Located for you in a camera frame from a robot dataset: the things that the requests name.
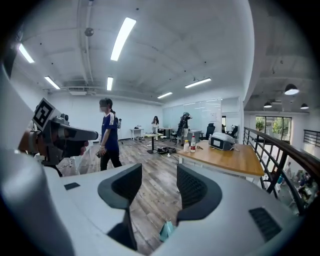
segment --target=woman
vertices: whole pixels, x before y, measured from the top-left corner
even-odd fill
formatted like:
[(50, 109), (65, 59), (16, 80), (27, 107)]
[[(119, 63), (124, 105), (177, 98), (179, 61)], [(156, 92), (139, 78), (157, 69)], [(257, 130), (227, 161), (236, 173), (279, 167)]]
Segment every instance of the woman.
[(158, 128), (159, 128), (159, 119), (157, 116), (155, 116), (153, 118), (153, 121), (152, 121), (152, 133), (156, 134), (158, 133)]

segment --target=air vent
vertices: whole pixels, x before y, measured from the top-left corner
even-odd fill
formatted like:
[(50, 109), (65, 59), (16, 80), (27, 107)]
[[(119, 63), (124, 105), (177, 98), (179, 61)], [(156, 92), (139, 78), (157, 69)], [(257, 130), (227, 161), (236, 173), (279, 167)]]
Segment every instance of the air vent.
[(81, 91), (83, 92), (85, 90), (84, 87), (69, 87), (68, 89), (69, 91), (72, 91), (72, 92), (81, 92)]

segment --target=window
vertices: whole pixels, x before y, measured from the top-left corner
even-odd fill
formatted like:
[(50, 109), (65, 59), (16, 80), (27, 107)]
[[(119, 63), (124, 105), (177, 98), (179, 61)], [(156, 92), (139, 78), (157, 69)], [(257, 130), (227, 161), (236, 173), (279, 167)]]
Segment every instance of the window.
[(225, 116), (225, 115), (222, 116), (222, 124), (224, 126), (227, 126), (227, 116)]
[(257, 131), (289, 142), (291, 138), (291, 117), (256, 116), (255, 128)]

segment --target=black pants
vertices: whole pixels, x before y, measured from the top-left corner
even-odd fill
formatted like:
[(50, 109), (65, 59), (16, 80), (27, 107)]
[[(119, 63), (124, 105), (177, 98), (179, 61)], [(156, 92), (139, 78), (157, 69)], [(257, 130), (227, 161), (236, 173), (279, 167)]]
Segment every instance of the black pants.
[(122, 166), (122, 164), (119, 160), (119, 151), (118, 150), (108, 150), (103, 156), (101, 156), (100, 171), (104, 171), (107, 169), (107, 165), (108, 165), (108, 162), (110, 159), (111, 159), (111, 162), (112, 162), (114, 168)]

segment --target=black chair backrest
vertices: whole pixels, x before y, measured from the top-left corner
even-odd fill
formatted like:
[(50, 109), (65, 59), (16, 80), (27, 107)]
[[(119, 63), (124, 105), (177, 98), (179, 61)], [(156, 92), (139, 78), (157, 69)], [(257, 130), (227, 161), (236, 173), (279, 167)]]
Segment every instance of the black chair backrest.
[(211, 135), (214, 134), (215, 129), (216, 129), (216, 127), (214, 126), (213, 123), (209, 123), (209, 124), (208, 124), (208, 127), (206, 128), (206, 133), (205, 133), (205, 138), (206, 138), (207, 140), (209, 140), (209, 135), (210, 135), (210, 134), (211, 134)]
[(234, 137), (237, 132), (238, 132), (238, 126), (235, 126), (231, 132), (231, 136)]

